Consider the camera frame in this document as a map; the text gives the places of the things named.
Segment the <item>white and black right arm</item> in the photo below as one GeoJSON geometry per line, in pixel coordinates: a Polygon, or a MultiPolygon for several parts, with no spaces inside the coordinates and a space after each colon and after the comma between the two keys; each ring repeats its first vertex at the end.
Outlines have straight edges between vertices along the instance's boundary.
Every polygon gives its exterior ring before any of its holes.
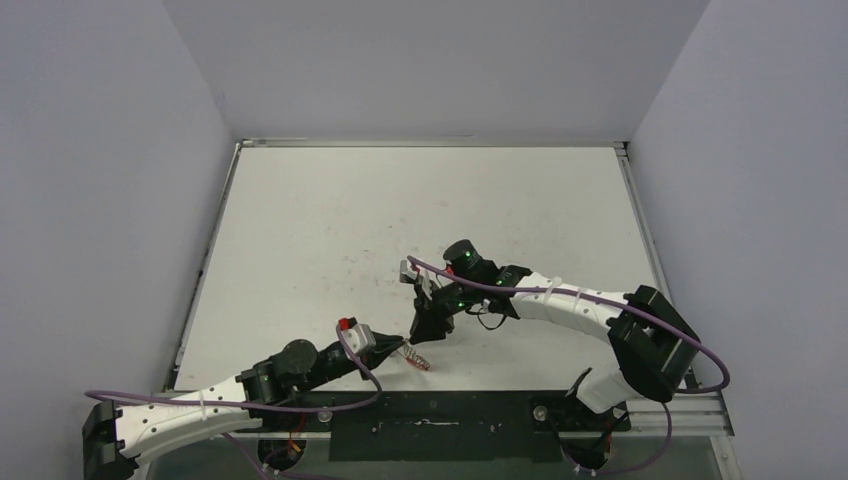
{"type": "Polygon", "coordinates": [[[415,291],[411,343],[445,339],[454,330],[455,315],[475,306],[504,319],[544,321],[599,340],[611,348],[614,360],[588,368],[569,389],[565,414],[577,428],[593,427],[625,401],[670,401],[698,353],[696,334],[654,287],[606,292],[570,285],[527,267],[499,266],[468,239],[448,247],[443,260],[442,269],[413,257],[400,263],[401,282],[415,291]]]}

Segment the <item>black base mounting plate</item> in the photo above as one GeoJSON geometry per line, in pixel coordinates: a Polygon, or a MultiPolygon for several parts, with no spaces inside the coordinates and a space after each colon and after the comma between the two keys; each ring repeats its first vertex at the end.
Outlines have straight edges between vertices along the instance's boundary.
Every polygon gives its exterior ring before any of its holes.
{"type": "Polygon", "coordinates": [[[624,404],[596,414],[563,391],[399,391],[373,404],[336,412],[266,414],[260,439],[329,443],[329,458],[358,461],[557,462],[561,447],[598,454],[611,435],[630,430],[624,404]]]}

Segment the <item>large keyring with red grip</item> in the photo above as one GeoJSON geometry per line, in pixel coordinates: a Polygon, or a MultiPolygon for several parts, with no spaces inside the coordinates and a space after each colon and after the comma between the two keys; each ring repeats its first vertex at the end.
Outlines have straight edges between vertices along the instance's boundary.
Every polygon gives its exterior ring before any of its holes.
{"type": "Polygon", "coordinates": [[[411,366],[421,371],[429,371],[431,364],[420,355],[412,346],[404,344],[398,349],[400,356],[411,366]]]}

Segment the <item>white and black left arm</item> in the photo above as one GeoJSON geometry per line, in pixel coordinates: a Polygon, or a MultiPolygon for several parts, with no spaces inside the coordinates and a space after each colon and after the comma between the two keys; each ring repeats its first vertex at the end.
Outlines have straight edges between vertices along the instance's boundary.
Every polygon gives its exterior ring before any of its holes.
{"type": "Polygon", "coordinates": [[[143,464],[214,436],[269,426],[282,431],[298,416],[335,414],[375,403],[382,386],[373,371],[406,340],[343,321],[323,350],[305,339],[209,387],[175,397],[91,390],[96,400],[83,427],[83,476],[129,479],[143,464]],[[374,393],[353,403],[311,400],[310,391],[352,372],[374,393]]]}

